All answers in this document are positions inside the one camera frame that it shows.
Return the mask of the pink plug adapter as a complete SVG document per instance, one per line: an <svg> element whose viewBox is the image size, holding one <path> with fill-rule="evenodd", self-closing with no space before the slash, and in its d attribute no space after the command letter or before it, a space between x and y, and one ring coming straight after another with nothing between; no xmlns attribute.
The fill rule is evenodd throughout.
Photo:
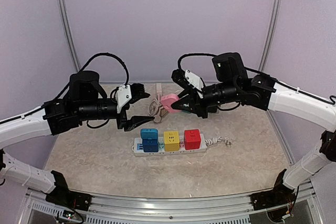
<svg viewBox="0 0 336 224"><path fill-rule="evenodd" d="M165 110L168 111L168 113L178 113L180 112L180 110L176 110L172 108L172 104L178 100L179 100L178 95L171 93L171 94L162 96L160 99L160 104L163 106Z"/></svg>

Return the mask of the light blue adapter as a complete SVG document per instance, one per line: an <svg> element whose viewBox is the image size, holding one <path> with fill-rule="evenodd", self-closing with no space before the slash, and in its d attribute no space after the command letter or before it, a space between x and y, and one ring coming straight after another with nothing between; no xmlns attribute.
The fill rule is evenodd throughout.
<svg viewBox="0 0 336 224"><path fill-rule="evenodd" d="M154 144L158 142L158 130L157 129L141 129L140 137L142 143Z"/></svg>

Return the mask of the dark blue cube socket adapter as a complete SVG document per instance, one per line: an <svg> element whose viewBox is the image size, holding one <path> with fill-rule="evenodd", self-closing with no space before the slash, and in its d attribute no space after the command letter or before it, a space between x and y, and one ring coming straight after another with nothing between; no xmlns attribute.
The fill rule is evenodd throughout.
<svg viewBox="0 0 336 224"><path fill-rule="evenodd" d="M143 151L145 153L156 153L159 151L158 140L142 140Z"/></svg>

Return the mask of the red cube socket adapter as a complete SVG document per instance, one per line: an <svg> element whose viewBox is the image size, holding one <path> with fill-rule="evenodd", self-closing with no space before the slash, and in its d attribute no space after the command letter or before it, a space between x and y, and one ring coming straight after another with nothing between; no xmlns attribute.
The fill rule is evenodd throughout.
<svg viewBox="0 0 336 224"><path fill-rule="evenodd" d="M201 135L199 129L184 131L184 147L186 150L197 150L201 145Z"/></svg>

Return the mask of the yellow cube socket adapter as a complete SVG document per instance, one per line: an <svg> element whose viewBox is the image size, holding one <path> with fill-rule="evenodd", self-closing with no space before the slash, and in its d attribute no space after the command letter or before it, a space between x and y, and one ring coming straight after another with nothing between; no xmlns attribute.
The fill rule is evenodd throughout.
<svg viewBox="0 0 336 224"><path fill-rule="evenodd" d="M178 131L164 132L164 150L166 152L176 152L180 149L180 137Z"/></svg>

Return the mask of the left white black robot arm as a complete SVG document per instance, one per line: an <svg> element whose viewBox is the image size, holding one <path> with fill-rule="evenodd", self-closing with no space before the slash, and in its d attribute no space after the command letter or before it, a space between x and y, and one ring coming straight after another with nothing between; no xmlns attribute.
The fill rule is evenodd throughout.
<svg viewBox="0 0 336 224"><path fill-rule="evenodd" d="M31 111L1 121L2 180L19 182L47 196L53 196L64 206L69 205L74 195L62 173L38 169L18 161L4 149L36 137L59 135L93 120L102 120L104 125L115 120L117 128L125 132L153 121L152 116L127 118L130 105L150 96L143 84L129 84L126 79L111 95L107 95L99 78L97 72L82 67L70 76L68 84L54 99Z"/></svg>

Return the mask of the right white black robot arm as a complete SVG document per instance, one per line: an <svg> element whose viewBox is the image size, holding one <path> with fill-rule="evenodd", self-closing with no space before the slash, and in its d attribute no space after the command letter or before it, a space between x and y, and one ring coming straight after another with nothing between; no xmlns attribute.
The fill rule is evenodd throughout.
<svg viewBox="0 0 336 224"><path fill-rule="evenodd" d="M321 142L278 175L274 189L268 194L273 205L281 204L304 180L335 162L335 96L326 100L258 70L254 70L255 76L250 78L247 74L250 68L244 66L237 52L209 54L218 83L207 86L201 77L182 69L182 60L189 56L193 57L194 53L182 55L172 72L173 82L183 88L180 99L171 105L173 109L206 119L210 108L236 102L238 106L290 114L324 129Z"/></svg>

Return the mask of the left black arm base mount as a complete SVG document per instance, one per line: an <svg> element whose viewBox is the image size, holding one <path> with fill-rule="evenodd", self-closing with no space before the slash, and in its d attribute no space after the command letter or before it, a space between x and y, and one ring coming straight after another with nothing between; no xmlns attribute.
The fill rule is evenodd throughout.
<svg viewBox="0 0 336 224"><path fill-rule="evenodd" d="M51 174L55 179L55 188L46 194L46 201L69 209L88 211L92 196L70 190L62 173L52 170Z"/></svg>

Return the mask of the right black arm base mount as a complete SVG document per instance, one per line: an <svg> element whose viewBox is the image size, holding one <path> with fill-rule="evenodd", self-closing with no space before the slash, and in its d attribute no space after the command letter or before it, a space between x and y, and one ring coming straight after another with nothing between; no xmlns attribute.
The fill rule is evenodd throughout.
<svg viewBox="0 0 336 224"><path fill-rule="evenodd" d="M250 195L254 210L261 210L294 202L296 197L294 189L290 189L284 185L283 177L285 171L286 169L279 173L272 189Z"/></svg>

